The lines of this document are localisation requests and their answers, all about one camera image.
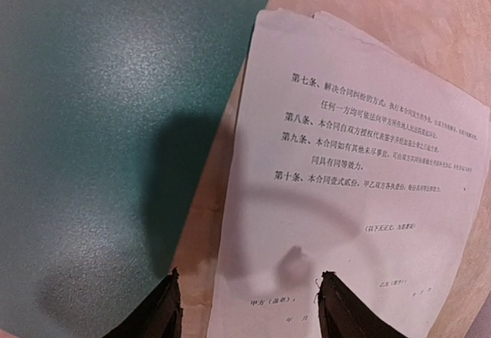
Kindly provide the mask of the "printed signature page sheet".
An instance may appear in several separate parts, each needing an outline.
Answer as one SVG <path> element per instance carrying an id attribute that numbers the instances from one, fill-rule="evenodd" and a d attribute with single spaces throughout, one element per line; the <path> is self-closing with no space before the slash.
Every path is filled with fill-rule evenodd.
<path id="1" fill-rule="evenodd" d="M 425 337 L 479 208 L 489 114 L 331 15 L 259 12 L 208 336 L 320 336 L 315 297 L 333 271 Z"/>

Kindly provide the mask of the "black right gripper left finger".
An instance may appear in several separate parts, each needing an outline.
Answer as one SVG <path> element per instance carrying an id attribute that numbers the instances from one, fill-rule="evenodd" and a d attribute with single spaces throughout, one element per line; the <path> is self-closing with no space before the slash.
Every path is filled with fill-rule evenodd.
<path id="1" fill-rule="evenodd" d="M 104 338 L 180 338 L 181 295 L 174 268 L 137 308 Z"/>

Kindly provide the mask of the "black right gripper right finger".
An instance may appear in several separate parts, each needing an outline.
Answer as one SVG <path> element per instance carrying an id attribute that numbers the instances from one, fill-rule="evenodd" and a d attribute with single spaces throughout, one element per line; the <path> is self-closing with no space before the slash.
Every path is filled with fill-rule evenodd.
<path id="1" fill-rule="evenodd" d="M 403 338 L 379 318 L 333 271 L 325 271 L 317 294 L 324 338 Z"/>

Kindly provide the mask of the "green file folder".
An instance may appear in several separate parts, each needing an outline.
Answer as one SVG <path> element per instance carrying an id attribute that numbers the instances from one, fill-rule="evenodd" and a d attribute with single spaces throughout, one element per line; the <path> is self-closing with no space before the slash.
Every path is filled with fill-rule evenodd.
<path id="1" fill-rule="evenodd" d="M 267 0 L 1 0 L 1 328 L 99 337 L 167 274 Z"/>

